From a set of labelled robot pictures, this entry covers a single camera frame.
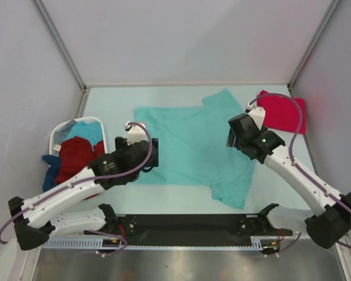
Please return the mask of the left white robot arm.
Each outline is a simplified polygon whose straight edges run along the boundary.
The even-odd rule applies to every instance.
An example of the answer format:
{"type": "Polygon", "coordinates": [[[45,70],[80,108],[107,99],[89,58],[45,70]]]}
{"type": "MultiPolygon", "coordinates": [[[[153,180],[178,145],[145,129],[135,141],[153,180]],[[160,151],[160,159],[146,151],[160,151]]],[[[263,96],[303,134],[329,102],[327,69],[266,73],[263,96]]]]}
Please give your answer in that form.
{"type": "Polygon", "coordinates": [[[118,217],[109,204],[89,211],[65,212],[88,197],[134,182],[140,172],[148,173],[159,165],[157,138],[130,145],[125,138],[117,137],[115,142],[116,151],[99,156],[66,182],[33,198],[9,200],[21,250],[35,249],[63,234],[95,231],[111,234],[118,230],[118,217]]]}

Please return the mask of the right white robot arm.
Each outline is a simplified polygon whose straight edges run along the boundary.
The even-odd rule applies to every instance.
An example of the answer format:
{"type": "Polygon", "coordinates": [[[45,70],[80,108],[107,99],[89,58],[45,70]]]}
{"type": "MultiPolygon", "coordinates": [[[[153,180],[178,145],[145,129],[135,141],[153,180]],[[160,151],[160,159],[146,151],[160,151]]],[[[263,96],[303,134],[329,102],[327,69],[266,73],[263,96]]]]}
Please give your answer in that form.
{"type": "Polygon", "coordinates": [[[228,121],[226,145],[277,173],[307,203],[312,215],[305,230],[320,247],[329,249],[351,230],[351,193],[342,194],[310,173],[290,152],[285,141],[247,113],[228,121]]]}

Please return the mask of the teal t-shirt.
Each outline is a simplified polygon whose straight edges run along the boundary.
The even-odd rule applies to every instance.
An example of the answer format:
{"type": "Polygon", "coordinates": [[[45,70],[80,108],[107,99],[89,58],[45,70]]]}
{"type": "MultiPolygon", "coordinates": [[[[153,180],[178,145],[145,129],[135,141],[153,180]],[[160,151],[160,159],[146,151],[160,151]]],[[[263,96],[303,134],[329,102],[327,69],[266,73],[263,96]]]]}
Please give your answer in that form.
{"type": "Polygon", "coordinates": [[[139,107],[143,121],[159,140],[159,165],[142,174],[138,184],[208,186],[211,196],[244,209],[255,163],[227,147],[228,121],[243,112],[235,97],[222,90],[202,99],[198,107],[139,107]]]}

